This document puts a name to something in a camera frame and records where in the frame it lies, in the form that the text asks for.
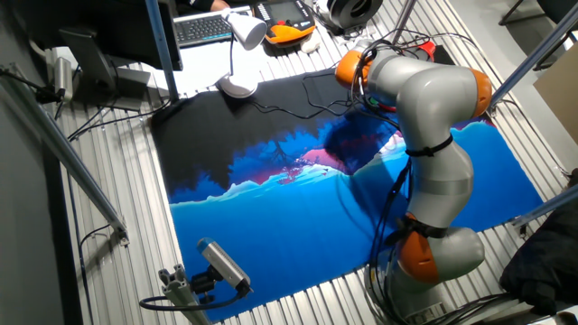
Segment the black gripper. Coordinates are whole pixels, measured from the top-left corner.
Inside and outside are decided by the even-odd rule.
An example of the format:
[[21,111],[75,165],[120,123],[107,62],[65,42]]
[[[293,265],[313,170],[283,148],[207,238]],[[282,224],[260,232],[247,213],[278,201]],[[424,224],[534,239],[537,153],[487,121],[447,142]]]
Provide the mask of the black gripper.
[[371,97],[363,86],[359,88],[359,98],[364,104],[369,105],[370,107],[392,108],[392,106],[381,103],[375,98]]

